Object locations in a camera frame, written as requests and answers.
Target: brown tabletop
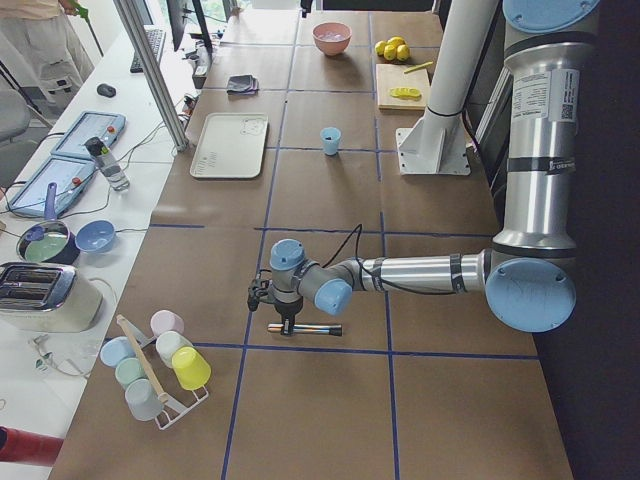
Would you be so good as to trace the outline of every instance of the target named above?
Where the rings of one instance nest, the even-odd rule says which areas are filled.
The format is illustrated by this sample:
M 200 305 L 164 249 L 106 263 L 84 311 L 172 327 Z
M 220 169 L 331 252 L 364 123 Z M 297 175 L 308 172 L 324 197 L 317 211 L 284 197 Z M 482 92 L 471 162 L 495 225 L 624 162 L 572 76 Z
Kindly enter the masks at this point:
M 353 38 L 330 58 L 310 32 L 334 20 Z M 270 306 L 247 310 L 249 281 L 283 238 L 320 263 L 360 223 L 366 258 L 490 246 L 498 223 L 477 162 L 468 177 L 399 174 L 395 129 L 421 112 L 376 108 L 372 53 L 398 34 L 413 63 L 437 59 L 429 13 L 231 19 L 187 134 L 197 142 L 210 112 L 266 113 L 262 171 L 195 180 L 193 149 L 177 155 L 118 306 L 148 334 L 155 311 L 178 313 L 213 367 L 211 397 L 160 431 L 133 419 L 98 361 L 52 480 L 572 478 L 532 338 L 493 317 L 484 296 L 356 293 L 337 319 L 306 304 L 300 322 L 341 322 L 342 337 L 284 338 L 266 331 L 279 321 Z M 248 73 L 260 91 L 228 96 L 228 77 Z M 321 150 L 328 125 L 342 130 L 335 157 Z M 350 243 L 341 258 L 352 255 Z M 145 353 L 183 395 L 154 347 Z

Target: blue bowl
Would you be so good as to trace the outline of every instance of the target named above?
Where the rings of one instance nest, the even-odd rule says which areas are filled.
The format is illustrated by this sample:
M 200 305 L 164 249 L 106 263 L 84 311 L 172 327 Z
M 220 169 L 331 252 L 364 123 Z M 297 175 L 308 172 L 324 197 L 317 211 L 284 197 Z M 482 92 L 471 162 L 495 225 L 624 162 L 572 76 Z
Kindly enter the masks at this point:
M 102 253 L 111 249 L 116 229 L 107 220 L 87 223 L 76 234 L 76 246 L 83 252 Z

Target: white table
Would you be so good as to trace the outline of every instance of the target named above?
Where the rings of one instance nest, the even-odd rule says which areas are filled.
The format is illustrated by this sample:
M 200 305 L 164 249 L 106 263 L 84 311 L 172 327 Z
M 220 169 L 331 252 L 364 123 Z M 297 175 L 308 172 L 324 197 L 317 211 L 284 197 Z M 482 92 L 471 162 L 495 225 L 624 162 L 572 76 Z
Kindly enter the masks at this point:
M 56 122 L 51 132 L 64 132 L 84 110 L 121 113 L 127 118 L 125 131 L 113 146 L 117 158 L 138 144 L 162 121 L 160 113 L 146 79 L 142 74 L 129 73 L 133 47 L 125 32 L 97 65 L 92 75 L 83 85 L 73 102 Z M 174 104 L 178 104 L 185 93 L 194 94 L 191 81 L 191 67 L 181 60 L 180 55 L 165 50 L 161 69 L 171 92 Z M 96 86 L 108 83 L 117 89 L 113 98 L 99 96 Z M 43 142 L 26 165 L 18 180 L 27 180 L 48 157 L 59 137 Z M 135 229 L 135 232 L 117 234 L 113 249 L 104 254 L 82 253 L 75 266 L 87 278 L 94 281 L 103 294 L 100 310 L 92 326 L 80 333 L 49 334 L 44 346 L 53 352 L 56 363 L 71 360 L 82 371 L 90 371 L 104 339 L 107 327 L 113 317 L 117 298 L 127 282 L 138 250 L 149 225 L 154 209 L 173 162 L 175 150 L 166 128 L 161 128 L 154 139 L 135 150 L 126 174 L 131 181 L 125 192 L 112 191 L 109 203 L 95 213 L 79 214 L 64 219 L 72 232 L 77 232 L 86 223 L 97 219 L 108 219 L 116 230 Z M 89 212 L 105 205 L 109 185 L 100 174 L 79 197 L 79 201 L 68 213 Z M 8 193 L 11 198 L 17 189 Z M 1 210 L 6 203 L 1 202 Z M 6 229 L 22 234 L 37 220 L 18 218 L 10 213 L 0 214 Z M 0 235 L 0 263 L 19 261 L 16 254 L 17 238 L 6 233 Z M 36 352 L 28 345 L 28 340 L 38 336 L 38 332 L 28 332 L 0 321 L 0 425 L 33 431 L 45 435 L 64 437 L 71 424 L 86 380 L 83 377 L 66 377 L 52 369 L 46 372 L 36 370 Z M 74 373 L 69 363 L 62 368 Z M 50 468 L 0 463 L 0 478 L 3 479 L 45 479 Z

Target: clear bottle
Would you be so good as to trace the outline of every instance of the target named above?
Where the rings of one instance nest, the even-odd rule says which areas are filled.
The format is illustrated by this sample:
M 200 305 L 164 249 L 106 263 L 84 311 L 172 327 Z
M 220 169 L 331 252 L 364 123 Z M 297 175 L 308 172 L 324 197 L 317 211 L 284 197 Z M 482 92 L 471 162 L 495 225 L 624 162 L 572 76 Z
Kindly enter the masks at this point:
M 129 188 L 129 179 L 125 175 L 111 150 L 98 137 L 92 137 L 84 144 L 96 166 L 107 179 L 111 188 L 119 192 Z

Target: pink bowl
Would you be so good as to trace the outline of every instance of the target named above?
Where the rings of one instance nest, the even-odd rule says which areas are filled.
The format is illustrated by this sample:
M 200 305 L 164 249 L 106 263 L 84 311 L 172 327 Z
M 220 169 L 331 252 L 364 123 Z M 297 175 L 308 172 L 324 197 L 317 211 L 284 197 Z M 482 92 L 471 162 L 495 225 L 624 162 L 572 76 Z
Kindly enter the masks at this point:
M 343 23 L 321 23 L 313 29 L 313 40 L 325 55 L 337 55 L 349 45 L 351 29 Z

